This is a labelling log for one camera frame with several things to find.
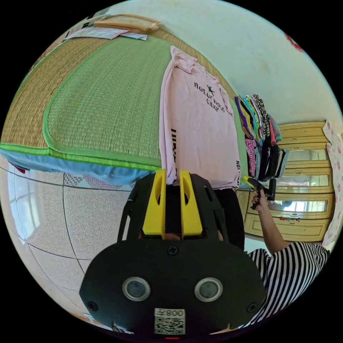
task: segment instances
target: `red object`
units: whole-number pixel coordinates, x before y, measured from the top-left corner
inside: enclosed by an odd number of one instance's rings
[[[15,169],[19,170],[21,173],[25,174],[25,170],[24,170],[24,169],[21,169],[21,168],[15,166],[14,164],[12,164],[12,166],[13,166]]]
[[[300,52],[303,52],[303,51],[304,51],[304,50],[300,47],[300,45],[297,44],[296,42],[294,42],[293,39],[292,39],[289,35],[285,34],[285,37],[290,41],[290,43],[291,43],[298,51],[300,51]]]

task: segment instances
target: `qr code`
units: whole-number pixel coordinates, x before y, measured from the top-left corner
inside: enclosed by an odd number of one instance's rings
[[[165,335],[185,334],[185,318],[155,317],[155,333]]]

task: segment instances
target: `black and white striped shirt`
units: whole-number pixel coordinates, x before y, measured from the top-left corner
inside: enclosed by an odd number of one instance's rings
[[[260,270],[267,298],[251,321],[239,328],[255,324],[295,301],[324,267],[330,251],[318,243],[291,243],[269,255],[264,249],[249,254]]]

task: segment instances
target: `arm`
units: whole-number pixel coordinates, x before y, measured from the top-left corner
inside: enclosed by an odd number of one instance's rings
[[[267,198],[264,195],[264,191],[261,190],[260,198],[258,199],[258,193],[255,192],[253,203],[259,201],[260,204],[256,206],[256,211],[260,217],[260,222],[262,226],[262,233],[264,242],[271,254],[274,254],[284,248],[286,248],[290,243],[286,242],[274,223],[272,214],[268,208]]]

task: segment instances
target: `tiled floor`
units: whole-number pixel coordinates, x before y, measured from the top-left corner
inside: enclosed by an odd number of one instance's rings
[[[0,180],[6,226],[25,266],[60,306],[88,314],[81,282],[91,260],[117,241],[133,185],[123,189],[63,173],[22,174],[1,155]]]

